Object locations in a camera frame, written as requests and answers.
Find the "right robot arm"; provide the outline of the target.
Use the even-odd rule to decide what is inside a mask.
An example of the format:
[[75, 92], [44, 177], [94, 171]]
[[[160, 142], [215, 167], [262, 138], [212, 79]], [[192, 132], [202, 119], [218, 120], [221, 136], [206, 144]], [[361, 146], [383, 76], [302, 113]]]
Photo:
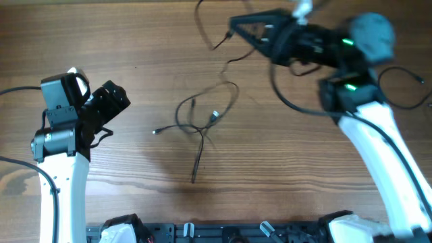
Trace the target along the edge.
[[364, 13], [346, 29], [309, 24], [299, 11], [274, 9], [229, 21], [239, 34], [277, 65], [293, 61], [335, 69], [319, 81], [321, 110], [349, 138], [374, 180], [388, 224], [363, 219], [349, 211], [321, 219], [330, 242], [430, 242], [431, 187], [410, 154], [383, 94], [374, 66], [390, 61], [395, 42], [390, 22]]

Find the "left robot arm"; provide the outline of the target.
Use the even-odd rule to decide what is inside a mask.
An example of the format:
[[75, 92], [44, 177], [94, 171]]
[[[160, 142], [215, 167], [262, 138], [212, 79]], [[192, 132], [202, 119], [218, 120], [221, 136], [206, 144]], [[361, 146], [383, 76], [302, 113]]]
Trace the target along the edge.
[[113, 135], [106, 128], [130, 106], [125, 90], [107, 81], [95, 91], [85, 74], [71, 68], [45, 78], [42, 125], [31, 141], [41, 169], [41, 242], [86, 242], [85, 191], [90, 152]]

